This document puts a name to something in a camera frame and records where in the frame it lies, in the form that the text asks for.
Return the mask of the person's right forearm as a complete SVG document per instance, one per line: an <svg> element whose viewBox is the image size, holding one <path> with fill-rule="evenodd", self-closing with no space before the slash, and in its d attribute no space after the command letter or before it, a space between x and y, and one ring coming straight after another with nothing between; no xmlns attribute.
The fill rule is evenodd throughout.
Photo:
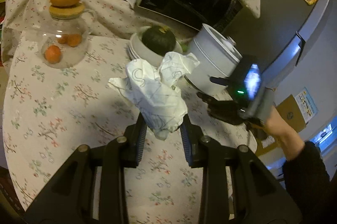
<svg viewBox="0 0 337 224"><path fill-rule="evenodd" d="M326 201L334 193L325 164L310 141L304 143L304 148L294 159L286 160L282 170L286 190L298 205Z"/></svg>

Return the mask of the person's right hand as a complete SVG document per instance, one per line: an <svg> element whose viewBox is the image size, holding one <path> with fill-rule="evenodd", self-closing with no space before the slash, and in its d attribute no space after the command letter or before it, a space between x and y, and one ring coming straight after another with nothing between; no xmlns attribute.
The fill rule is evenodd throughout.
<svg viewBox="0 0 337 224"><path fill-rule="evenodd" d="M281 117L275 106L271 106L270 115L263 125L256 125L249 122L249 125L254 129L261 129L267 135L281 139L288 135L297 134L297 132Z"/></svg>

